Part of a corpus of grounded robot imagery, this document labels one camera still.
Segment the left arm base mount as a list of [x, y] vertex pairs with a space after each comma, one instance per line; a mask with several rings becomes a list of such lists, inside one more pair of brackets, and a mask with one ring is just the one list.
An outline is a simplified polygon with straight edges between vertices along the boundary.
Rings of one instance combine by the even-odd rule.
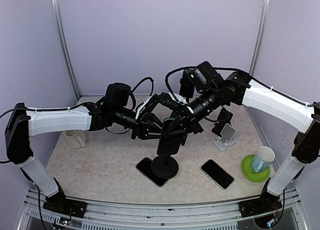
[[71, 217], [84, 218], [87, 203], [64, 197], [46, 198], [43, 208], [52, 212], [68, 215]]

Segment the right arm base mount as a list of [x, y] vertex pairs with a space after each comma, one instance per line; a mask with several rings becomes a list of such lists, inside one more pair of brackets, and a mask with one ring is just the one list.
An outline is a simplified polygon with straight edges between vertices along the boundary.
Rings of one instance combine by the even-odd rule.
[[255, 198], [251, 200], [245, 200], [238, 203], [239, 210], [242, 217], [254, 216], [270, 211], [274, 211], [277, 208], [283, 207], [279, 198]]

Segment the blue-edged black phone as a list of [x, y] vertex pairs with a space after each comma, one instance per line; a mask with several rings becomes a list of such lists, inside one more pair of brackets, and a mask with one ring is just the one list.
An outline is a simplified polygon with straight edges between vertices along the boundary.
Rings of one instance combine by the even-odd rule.
[[192, 98], [194, 96], [195, 86], [189, 79], [189, 74], [192, 70], [185, 69], [182, 74], [182, 78], [180, 79], [180, 89], [179, 95], [185, 98]]

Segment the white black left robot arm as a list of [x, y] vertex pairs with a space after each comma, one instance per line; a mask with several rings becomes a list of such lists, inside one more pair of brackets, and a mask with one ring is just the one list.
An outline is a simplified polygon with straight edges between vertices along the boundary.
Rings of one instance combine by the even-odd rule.
[[129, 99], [134, 99], [131, 87], [124, 83], [108, 85], [105, 96], [96, 103], [84, 102], [77, 106], [53, 109], [27, 108], [18, 103], [10, 109], [10, 119], [5, 129], [6, 155], [17, 164], [24, 175], [32, 181], [59, 212], [70, 207], [70, 201], [58, 182], [50, 176], [35, 157], [30, 137], [51, 132], [99, 131], [114, 123], [132, 130], [132, 139], [158, 139], [162, 122], [146, 105], [136, 112], [128, 109]]

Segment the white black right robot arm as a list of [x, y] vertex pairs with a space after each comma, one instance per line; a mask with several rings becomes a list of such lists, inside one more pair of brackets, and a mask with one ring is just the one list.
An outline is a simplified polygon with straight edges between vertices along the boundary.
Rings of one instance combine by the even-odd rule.
[[287, 185], [302, 171], [306, 164], [317, 160], [320, 152], [320, 107], [318, 103], [302, 102], [255, 79], [249, 73], [231, 68], [224, 79], [217, 67], [204, 61], [198, 66], [186, 67], [187, 78], [200, 94], [188, 103], [183, 96], [175, 95], [169, 85], [168, 73], [165, 84], [177, 111], [174, 120], [187, 133], [201, 133], [199, 122], [219, 106], [234, 103], [265, 112], [297, 129], [294, 148], [275, 175], [265, 184], [256, 208], [266, 212], [275, 204]]

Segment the teal-edged black phone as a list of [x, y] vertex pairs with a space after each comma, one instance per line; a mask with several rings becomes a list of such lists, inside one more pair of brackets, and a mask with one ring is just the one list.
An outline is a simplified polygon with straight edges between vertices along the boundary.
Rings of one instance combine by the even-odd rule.
[[166, 155], [175, 155], [178, 153], [178, 150], [181, 145], [181, 140], [183, 134], [174, 134], [165, 136], [165, 131], [169, 128], [170, 124], [174, 121], [173, 118], [166, 118], [163, 121], [163, 127], [161, 130], [160, 139], [157, 146], [157, 155], [166, 156]]

